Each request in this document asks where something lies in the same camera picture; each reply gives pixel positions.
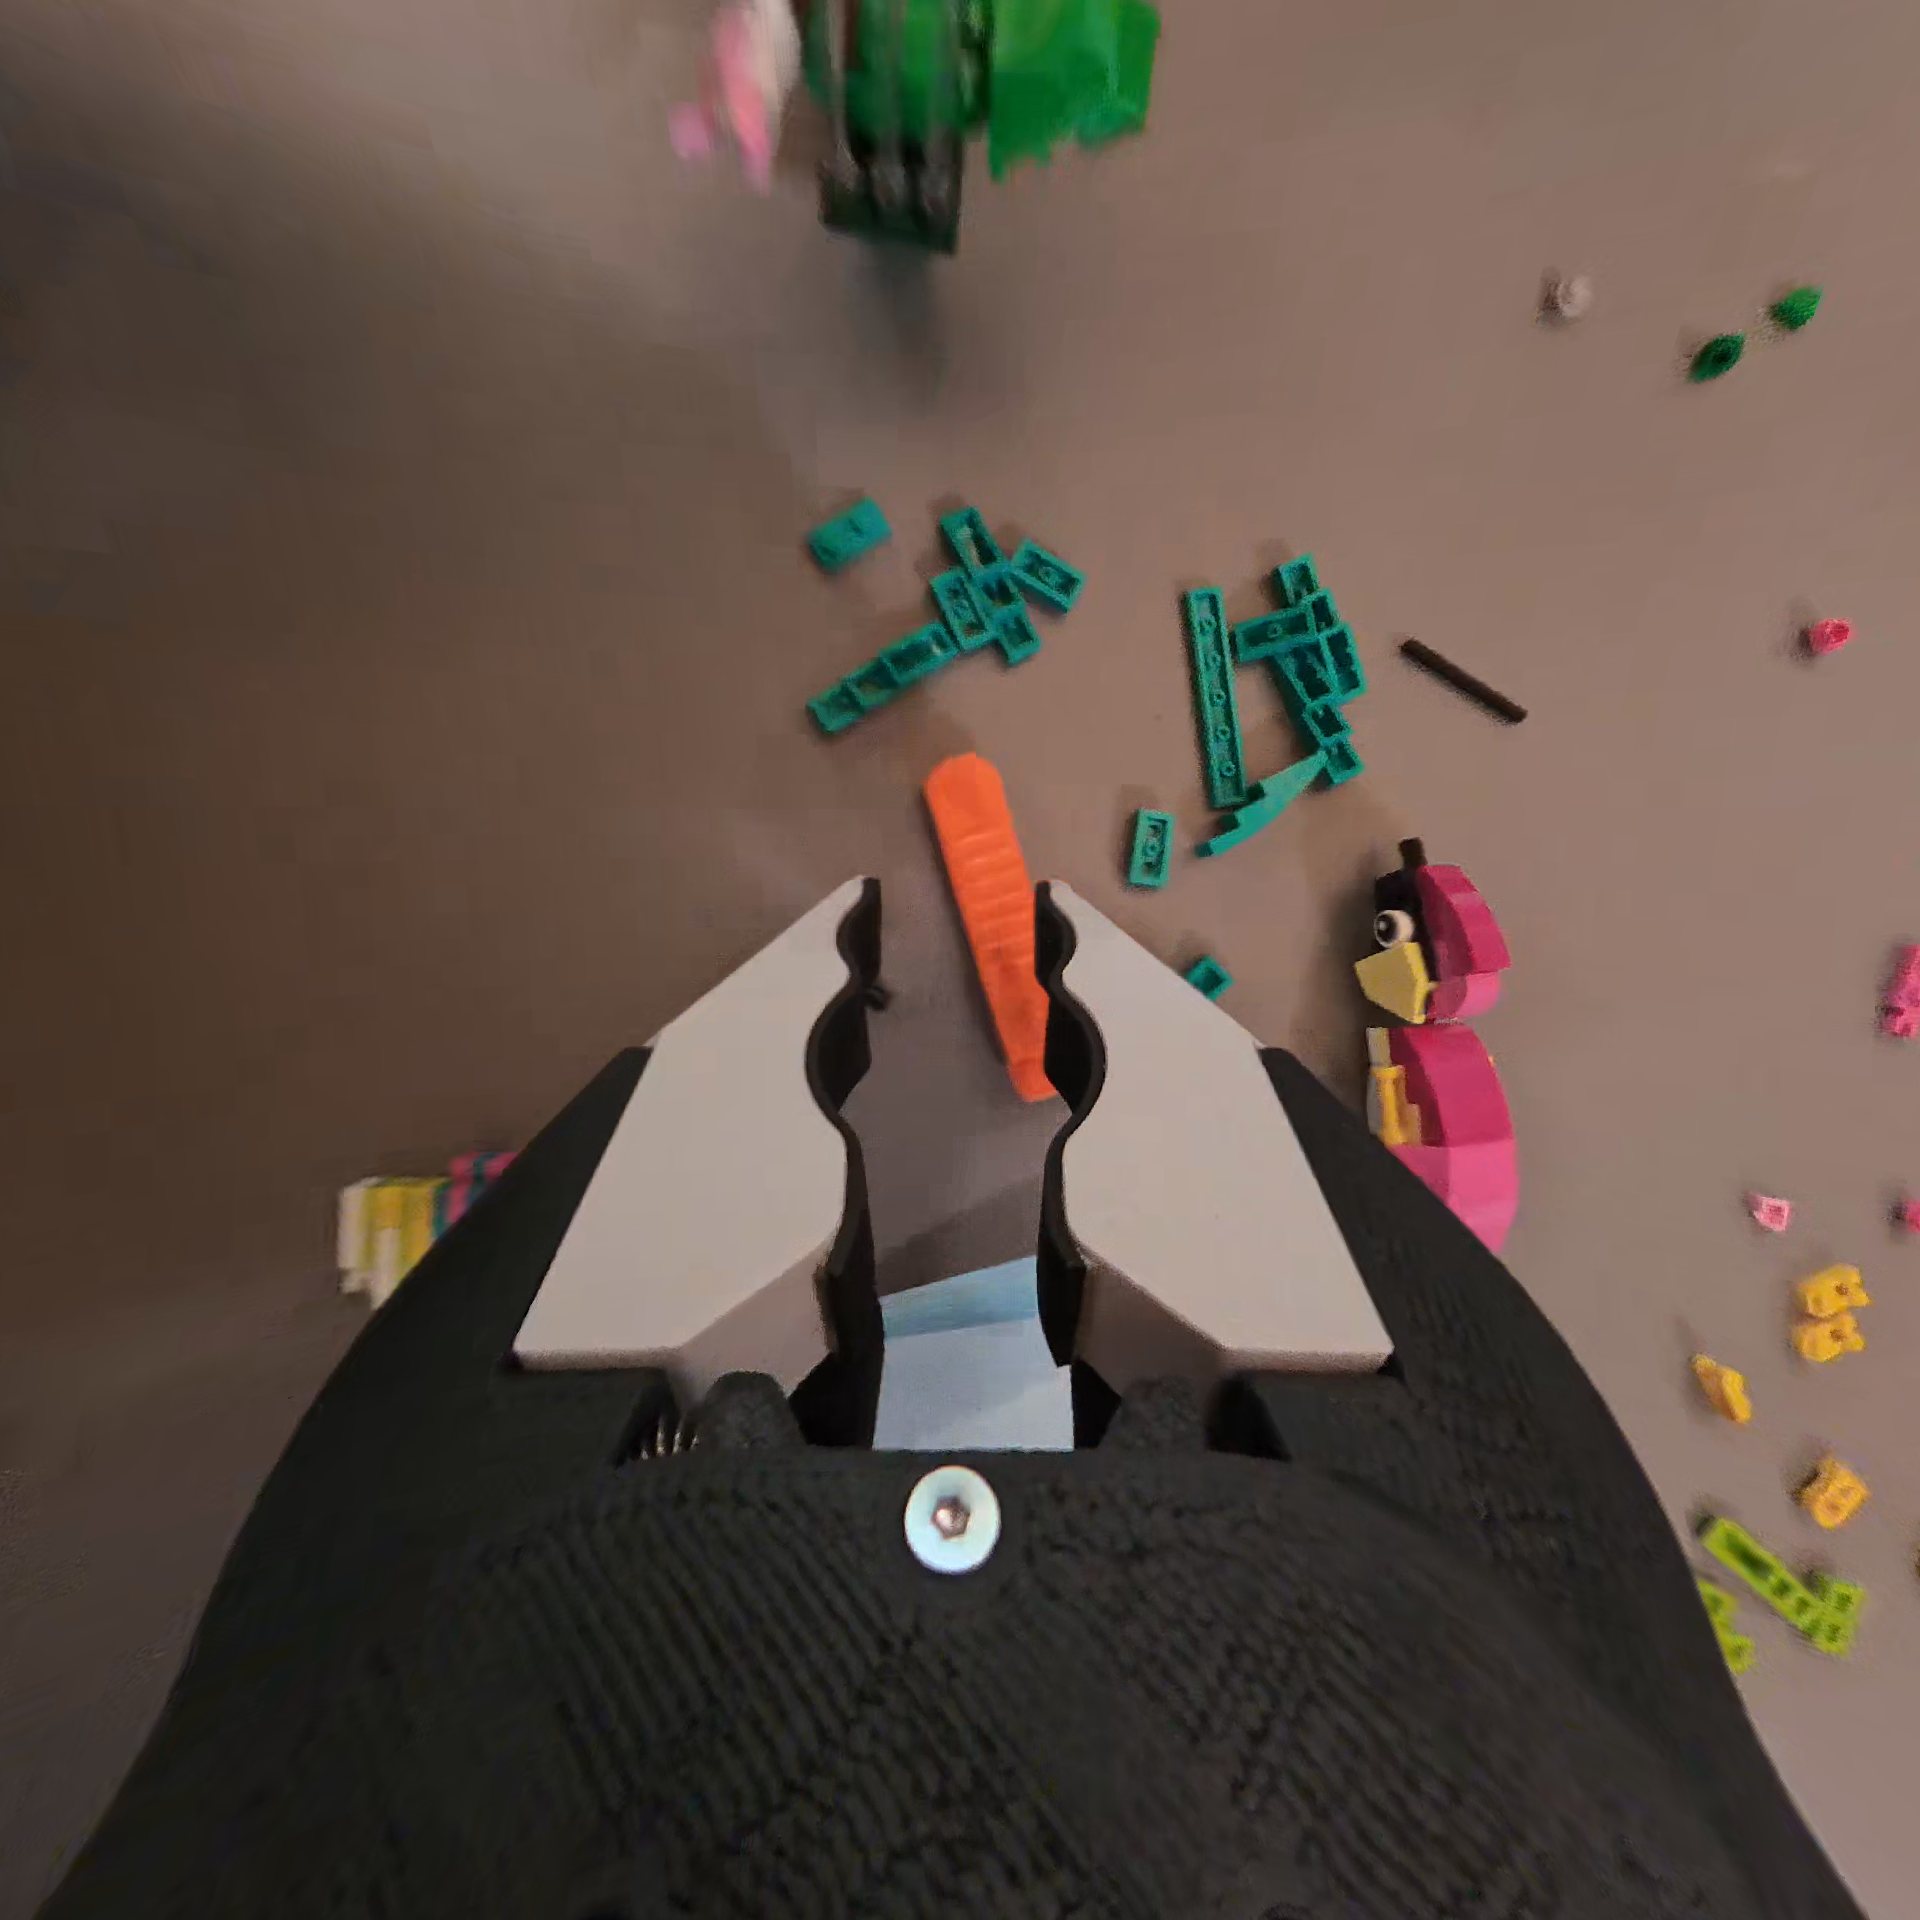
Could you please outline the yellow and white lego build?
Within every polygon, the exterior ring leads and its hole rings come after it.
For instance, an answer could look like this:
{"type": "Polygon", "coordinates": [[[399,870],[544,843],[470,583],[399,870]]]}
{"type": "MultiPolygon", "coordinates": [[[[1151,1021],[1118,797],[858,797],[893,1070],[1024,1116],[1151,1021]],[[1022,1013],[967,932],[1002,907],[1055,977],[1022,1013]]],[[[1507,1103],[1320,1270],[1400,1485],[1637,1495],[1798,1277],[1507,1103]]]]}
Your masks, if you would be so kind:
{"type": "Polygon", "coordinates": [[[509,1150],[462,1154],[432,1175],[375,1175],[341,1189],[333,1219],[341,1293],[382,1308],[514,1158],[509,1150]]]}

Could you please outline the light blue paper booklet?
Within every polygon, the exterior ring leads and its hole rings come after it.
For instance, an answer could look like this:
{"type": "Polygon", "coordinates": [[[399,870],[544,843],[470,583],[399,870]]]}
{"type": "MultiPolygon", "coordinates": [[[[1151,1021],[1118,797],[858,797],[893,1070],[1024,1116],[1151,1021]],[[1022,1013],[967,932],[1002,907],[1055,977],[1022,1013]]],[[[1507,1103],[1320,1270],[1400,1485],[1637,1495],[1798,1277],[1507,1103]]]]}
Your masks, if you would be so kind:
{"type": "Polygon", "coordinates": [[[1072,1378],[1039,1323],[1022,1258],[880,1302],[877,1451],[1070,1451],[1072,1378]]]}

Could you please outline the green lego build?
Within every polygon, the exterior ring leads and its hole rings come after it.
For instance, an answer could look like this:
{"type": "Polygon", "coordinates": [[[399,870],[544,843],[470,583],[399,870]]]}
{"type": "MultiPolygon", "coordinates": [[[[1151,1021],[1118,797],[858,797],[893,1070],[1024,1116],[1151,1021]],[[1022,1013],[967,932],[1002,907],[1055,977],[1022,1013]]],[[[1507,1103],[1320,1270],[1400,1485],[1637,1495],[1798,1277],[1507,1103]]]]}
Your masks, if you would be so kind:
{"type": "Polygon", "coordinates": [[[802,4],[800,76],[830,141],[821,226],[951,257],[968,156],[1000,180],[1135,138],[1158,47],[1147,3],[802,4]]]}

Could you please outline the pink lego bird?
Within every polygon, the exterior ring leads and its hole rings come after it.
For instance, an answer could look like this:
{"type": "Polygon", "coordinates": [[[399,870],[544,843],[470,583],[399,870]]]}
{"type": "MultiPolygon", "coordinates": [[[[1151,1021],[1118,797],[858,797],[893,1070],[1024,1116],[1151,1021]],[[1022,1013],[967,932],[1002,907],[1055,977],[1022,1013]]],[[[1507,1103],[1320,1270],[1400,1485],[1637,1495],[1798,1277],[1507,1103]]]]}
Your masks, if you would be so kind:
{"type": "Polygon", "coordinates": [[[1519,1212],[1519,1147],[1497,1062],[1479,1034],[1513,965],[1479,884],[1398,843],[1376,877],[1370,949],[1352,965],[1376,1140],[1494,1255],[1519,1212]]]}

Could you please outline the pink lego flower piece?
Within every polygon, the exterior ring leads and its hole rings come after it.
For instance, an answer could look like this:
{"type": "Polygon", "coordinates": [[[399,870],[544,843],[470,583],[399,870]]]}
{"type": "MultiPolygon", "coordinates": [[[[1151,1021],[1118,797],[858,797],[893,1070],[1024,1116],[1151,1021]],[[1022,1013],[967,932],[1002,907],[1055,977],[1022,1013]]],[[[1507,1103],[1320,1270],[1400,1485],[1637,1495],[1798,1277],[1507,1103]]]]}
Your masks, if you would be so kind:
{"type": "Polygon", "coordinates": [[[666,115],[671,154],[679,161],[731,154],[744,183],[769,194],[800,65],[802,35],[793,4],[714,4],[694,99],[666,115]]]}

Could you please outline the lime green lego pieces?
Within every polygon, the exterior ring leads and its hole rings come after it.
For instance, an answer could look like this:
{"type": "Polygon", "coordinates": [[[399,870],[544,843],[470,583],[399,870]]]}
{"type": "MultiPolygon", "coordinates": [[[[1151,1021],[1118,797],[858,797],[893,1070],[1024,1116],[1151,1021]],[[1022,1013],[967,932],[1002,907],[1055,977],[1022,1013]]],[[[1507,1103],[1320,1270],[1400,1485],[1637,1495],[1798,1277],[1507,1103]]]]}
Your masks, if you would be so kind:
{"type": "Polygon", "coordinates": [[[1697,1575],[1695,1594],[1733,1677],[1743,1677],[1755,1662],[1755,1641],[1737,1619],[1734,1588],[1783,1621],[1808,1649],[1830,1660],[1851,1658],[1864,1610],[1858,1583],[1829,1570],[1795,1572],[1746,1526],[1721,1516],[1697,1517],[1694,1538],[1726,1575],[1697,1575]]]}

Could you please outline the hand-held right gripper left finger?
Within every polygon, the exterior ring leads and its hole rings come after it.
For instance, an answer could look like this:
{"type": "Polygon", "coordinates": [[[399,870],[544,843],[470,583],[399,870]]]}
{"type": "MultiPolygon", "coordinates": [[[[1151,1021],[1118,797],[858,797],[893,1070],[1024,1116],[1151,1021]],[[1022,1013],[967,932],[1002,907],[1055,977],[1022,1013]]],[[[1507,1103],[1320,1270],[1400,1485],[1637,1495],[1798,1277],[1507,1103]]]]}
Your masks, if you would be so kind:
{"type": "Polygon", "coordinates": [[[661,1374],[689,1411],[752,1374],[816,1445],[867,1445],[881,1325],[846,1107],[870,1068],[880,884],[853,877],[641,1049],[512,1356],[661,1374]]]}

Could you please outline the orange lego brick separator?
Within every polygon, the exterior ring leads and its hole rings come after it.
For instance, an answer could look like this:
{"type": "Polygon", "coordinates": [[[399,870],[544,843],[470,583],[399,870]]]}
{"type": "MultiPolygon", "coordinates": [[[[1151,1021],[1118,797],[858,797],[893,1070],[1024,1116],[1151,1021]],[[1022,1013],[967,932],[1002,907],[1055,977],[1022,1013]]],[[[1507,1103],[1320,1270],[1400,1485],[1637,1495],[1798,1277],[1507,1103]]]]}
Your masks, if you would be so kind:
{"type": "Polygon", "coordinates": [[[1048,1099],[1034,884],[1000,774],[975,751],[946,757],[925,777],[922,803],[1005,1070],[1022,1102],[1048,1099]]]}

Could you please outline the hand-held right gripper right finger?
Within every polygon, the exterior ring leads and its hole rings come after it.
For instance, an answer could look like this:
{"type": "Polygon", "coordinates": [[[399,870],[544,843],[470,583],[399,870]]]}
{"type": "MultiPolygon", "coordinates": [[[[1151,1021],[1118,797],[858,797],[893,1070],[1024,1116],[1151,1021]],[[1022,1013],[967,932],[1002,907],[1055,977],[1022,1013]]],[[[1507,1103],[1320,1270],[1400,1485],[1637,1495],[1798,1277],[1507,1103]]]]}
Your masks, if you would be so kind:
{"type": "Polygon", "coordinates": [[[1394,1354],[1262,1042],[1070,884],[1034,891],[1043,1075],[1037,1298],[1072,1442],[1175,1382],[1361,1378],[1394,1354]]]}

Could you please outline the pile of teal lego pieces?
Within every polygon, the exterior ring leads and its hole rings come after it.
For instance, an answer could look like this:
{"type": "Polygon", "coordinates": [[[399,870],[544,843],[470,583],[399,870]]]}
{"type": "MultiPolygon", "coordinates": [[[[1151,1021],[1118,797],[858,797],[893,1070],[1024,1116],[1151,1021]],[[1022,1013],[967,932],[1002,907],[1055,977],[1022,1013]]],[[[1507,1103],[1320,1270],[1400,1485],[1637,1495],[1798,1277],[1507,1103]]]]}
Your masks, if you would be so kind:
{"type": "MultiPolygon", "coordinates": [[[[841,735],[906,691],[971,655],[1019,666],[1041,646],[1034,610],[1067,615],[1087,579],[1063,553],[1037,542],[1002,543],[983,513],[962,506],[938,514],[947,562],[927,583],[930,619],[886,642],[807,699],[821,735],[841,735]]],[[[1349,709],[1366,692],[1352,625],[1337,607],[1317,557],[1299,553],[1269,571],[1270,607],[1230,619],[1223,593],[1189,587],[1178,597],[1195,749],[1210,837],[1195,858],[1221,858],[1272,826],[1317,786],[1352,782],[1361,762],[1349,709]],[[1245,754],[1238,671],[1262,669],[1303,754],[1272,774],[1255,774],[1245,754]]]]}

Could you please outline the black lego axle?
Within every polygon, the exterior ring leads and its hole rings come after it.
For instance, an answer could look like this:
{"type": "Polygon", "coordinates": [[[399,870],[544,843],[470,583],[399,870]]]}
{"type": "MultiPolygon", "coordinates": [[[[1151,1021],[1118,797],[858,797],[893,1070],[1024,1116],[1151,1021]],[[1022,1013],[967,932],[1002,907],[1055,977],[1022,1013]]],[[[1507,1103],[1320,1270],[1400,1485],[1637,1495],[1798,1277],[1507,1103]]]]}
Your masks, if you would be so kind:
{"type": "Polygon", "coordinates": [[[1423,639],[1400,638],[1398,655],[1417,671],[1426,674],[1427,682],[1448,689],[1457,699],[1471,705],[1477,711],[1490,715],[1504,727],[1519,727],[1528,719],[1528,709],[1523,705],[1504,694],[1498,689],[1440,653],[1423,639]]]}

